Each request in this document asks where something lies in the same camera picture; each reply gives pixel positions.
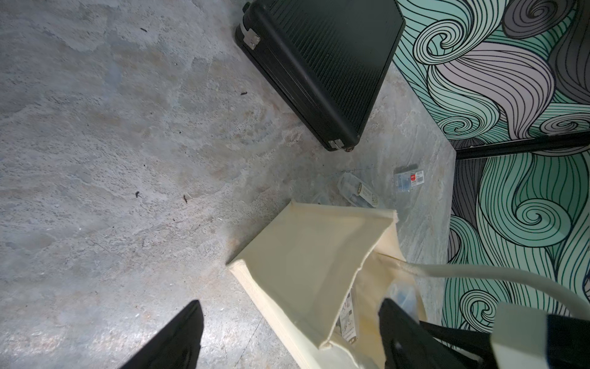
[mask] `patterned wallpaper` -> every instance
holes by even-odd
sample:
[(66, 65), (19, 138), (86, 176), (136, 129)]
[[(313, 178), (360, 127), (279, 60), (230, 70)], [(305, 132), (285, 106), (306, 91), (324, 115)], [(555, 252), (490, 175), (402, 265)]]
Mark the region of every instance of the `patterned wallpaper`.
[[(449, 262), (528, 270), (590, 302), (590, 150), (457, 161)], [(447, 279), (442, 324), (491, 332), (498, 302), (567, 314), (517, 283)]]
[(590, 129), (590, 1), (398, 3), (394, 62), (455, 148)]
[[(455, 148), (590, 129), (590, 0), (397, 0), (394, 62)], [(458, 161), (449, 262), (547, 276), (590, 302), (588, 148)], [(443, 325), (498, 302), (567, 314), (517, 283), (448, 279)]]

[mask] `green swirl pattern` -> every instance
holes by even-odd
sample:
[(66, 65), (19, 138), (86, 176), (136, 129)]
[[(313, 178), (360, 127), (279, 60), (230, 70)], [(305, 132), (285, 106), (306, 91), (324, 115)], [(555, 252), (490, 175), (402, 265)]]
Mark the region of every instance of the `green swirl pattern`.
[[(475, 220), (451, 217), (450, 263), (528, 270), (590, 302), (589, 178), (589, 150), (457, 162), (453, 213), (473, 212)], [(476, 197), (470, 198), (473, 188)], [(500, 301), (568, 314), (559, 302), (528, 286), (452, 278), (446, 282), (443, 325), (489, 332)]]
[[(394, 63), (456, 148), (590, 129), (589, 2), (398, 3)], [(588, 298), (589, 167), (587, 148), (457, 162), (449, 262), (529, 270)], [(490, 332), (500, 301), (568, 313), (527, 286), (459, 278), (443, 324)]]
[[(590, 129), (585, 116), (571, 115), (590, 107), (586, 102), (590, 83), (579, 72), (587, 61), (577, 56), (590, 55), (588, 43), (571, 55), (578, 60), (570, 63), (571, 72), (563, 70), (570, 65), (564, 64), (571, 60), (568, 53), (575, 49), (573, 32), (577, 35), (585, 29), (579, 12), (590, 9), (582, 9), (579, 1), (558, 0), (556, 8), (555, 0), (398, 0), (407, 25), (394, 62), (455, 147), (462, 147), (461, 140), (487, 144), (554, 134), (555, 130)], [(558, 8), (558, 14), (551, 13)], [(570, 43), (567, 48), (565, 39)], [(484, 56), (488, 63), (481, 62), (483, 45), (488, 45)], [(504, 47), (496, 51), (494, 45)], [(523, 54), (523, 50), (532, 54)], [(479, 64), (470, 63), (475, 59)], [(456, 76), (452, 72), (443, 76), (436, 68), (448, 71), (445, 66), (451, 64), (480, 69), (456, 68)], [(467, 85), (483, 80), (482, 75), (494, 86)], [(528, 75), (534, 75), (537, 83), (523, 83)], [(495, 91), (502, 93), (494, 96)], [(542, 129), (547, 119), (553, 120)]]

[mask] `concrete floor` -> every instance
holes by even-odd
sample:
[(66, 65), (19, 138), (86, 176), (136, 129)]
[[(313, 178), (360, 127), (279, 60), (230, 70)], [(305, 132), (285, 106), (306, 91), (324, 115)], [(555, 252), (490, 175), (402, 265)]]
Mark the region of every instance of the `concrete floor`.
[[(344, 171), (407, 259), (446, 261), (455, 153), (395, 66), (327, 152), (234, 44), (243, 2), (0, 0), (1, 368), (117, 368), (192, 299), (199, 368), (294, 367), (225, 265)], [(407, 165), (426, 183), (396, 194)]]

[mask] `black object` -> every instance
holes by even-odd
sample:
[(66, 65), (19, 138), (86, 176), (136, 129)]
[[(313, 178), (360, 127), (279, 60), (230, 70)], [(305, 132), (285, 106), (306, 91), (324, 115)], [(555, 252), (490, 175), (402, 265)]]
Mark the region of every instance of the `black object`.
[(554, 369), (590, 368), (590, 321), (547, 316), (547, 362)]
[(590, 145), (590, 130), (585, 130), (457, 149), (456, 160), (487, 158), (489, 156), (519, 154), (521, 152), (569, 149), (588, 145)]
[(235, 39), (330, 151), (359, 143), (405, 20), (395, 0), (255, 0)]
[(202, 334), (203, 312), (194, 300), (120, 369), (194, 369)]
[(391, 299), (379, 310), (379, 332), (385, 351), (385, 369), (475, 369), (477, 361), (451, 352), (421, 328)]

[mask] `plastic package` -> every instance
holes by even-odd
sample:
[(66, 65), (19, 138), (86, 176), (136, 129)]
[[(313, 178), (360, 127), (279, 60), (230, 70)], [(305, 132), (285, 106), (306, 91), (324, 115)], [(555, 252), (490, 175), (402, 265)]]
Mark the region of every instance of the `plastic package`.
[(310, 202), (310, 204), (320, 204), (320, 205), (332, 205), (330, 202), (330, 197), (326, 191), (318, 192)]
[(395, 280), (389, 285), (385, 297), (395, 301), (413, 320), (419, 322), (414, 286), (401, 280)]
[(410, 171), (398, 173), (395, 175), (395, 184), (398, 187), (398, 191), (409, 192), (417, 185), (424, 183), (424, 171)]
[(373, 189), (351, 173), (344, 173), (338, 180), (337, 186), (340, 195), (356, 207), (385, 208)]

